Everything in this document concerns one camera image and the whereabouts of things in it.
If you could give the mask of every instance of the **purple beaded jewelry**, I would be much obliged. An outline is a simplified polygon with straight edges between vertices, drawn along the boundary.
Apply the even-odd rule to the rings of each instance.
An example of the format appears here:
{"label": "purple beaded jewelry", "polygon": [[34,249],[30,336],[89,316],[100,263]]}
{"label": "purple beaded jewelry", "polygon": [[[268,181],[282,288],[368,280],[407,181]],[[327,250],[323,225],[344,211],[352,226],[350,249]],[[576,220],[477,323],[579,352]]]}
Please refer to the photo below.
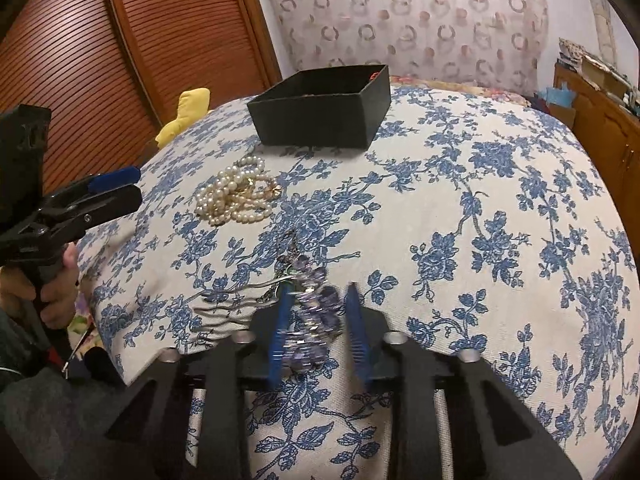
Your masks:
{"label": "purple beaded jewelry", "polygon": [[326,283],[326,269],[312,265],[301,254],[292,263],[298,309],[295,330],[289,330],[284,343],[282,362],[296,373],[304,373],[324,364],[329,356],[328,344],[341,330],[337,312],[340,295]]}

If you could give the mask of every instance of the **black box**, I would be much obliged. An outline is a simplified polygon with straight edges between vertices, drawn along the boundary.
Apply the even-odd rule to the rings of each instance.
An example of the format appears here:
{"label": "black box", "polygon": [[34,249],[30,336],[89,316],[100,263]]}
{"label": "black box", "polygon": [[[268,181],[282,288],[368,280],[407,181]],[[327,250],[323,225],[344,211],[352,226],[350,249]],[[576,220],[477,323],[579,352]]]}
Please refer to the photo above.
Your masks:
{"label": "black box", "polygon": [[366,150],[390,104],[388,66],[353,65],[297,72],[247,107],[264,145]]}

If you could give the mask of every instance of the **blue floral bedspread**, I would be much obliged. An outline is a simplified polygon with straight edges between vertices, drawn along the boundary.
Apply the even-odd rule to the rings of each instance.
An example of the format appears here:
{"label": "blue floral bedspread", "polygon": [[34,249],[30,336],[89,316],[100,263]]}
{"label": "blue floral bedspread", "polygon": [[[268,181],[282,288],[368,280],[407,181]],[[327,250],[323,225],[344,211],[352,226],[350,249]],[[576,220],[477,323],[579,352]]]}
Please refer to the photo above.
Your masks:
{"label": "blue floral bedspread", "polygon": [[[593,478],[638,405],[640,296],[618,213],[571,131],[528,108],[393,87],[366,153],[266,148],[246,102],[157,154],[140,211],[81,241],[90,303],[124,378],[159,348],[203,349],[194,329],[212,319],[193,311],[199,293],[269,279],[294,228],[329,280],[358,282],[395,330],[440,352],[481,351]],[[254,148],[284,188],[273,217],[200,222],[194,190]],[[248,317],[243,298],[219,301]],[[210,337],[239,327],[227,320]],[[345,335],[322,369],[247,402],[255,479],[384,478],[390,399],[360,390]]]}

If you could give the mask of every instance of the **yellow cushion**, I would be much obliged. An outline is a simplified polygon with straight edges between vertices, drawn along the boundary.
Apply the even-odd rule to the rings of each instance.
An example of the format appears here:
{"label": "yellow cushion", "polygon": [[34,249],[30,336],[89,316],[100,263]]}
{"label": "yellow cushion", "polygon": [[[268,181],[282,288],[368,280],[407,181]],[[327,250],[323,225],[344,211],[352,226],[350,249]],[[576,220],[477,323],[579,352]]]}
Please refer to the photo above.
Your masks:
{"label": "yellow cushion", "polygon": [[207,88],[196,88],[195,90],[182,92],[178,101],[177,117],[170,123],[165,124],[156,137],[158,148],[164,148],[178,134],[207,115],[209,95],[210,92]]}

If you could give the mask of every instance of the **human hand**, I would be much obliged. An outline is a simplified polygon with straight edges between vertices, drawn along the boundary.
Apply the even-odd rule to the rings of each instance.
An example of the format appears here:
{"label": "human hand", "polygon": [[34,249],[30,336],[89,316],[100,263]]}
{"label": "human hand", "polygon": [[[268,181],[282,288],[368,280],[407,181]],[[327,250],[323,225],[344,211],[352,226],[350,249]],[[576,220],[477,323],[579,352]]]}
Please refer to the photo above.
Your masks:
{"label": "human hand", "polygon": [[[46,283],[40,291],[43,303],[49,303],[40,313],[42,322],[51,329],[66,328],[76,313],[75,303],[78,291],[78,248],[71,243],[63,255],[63,269]],[[33,301],[36,291],[31,282],[17,267],[0,268],[0,308],[9,317],[22,318],[20,300]]]}

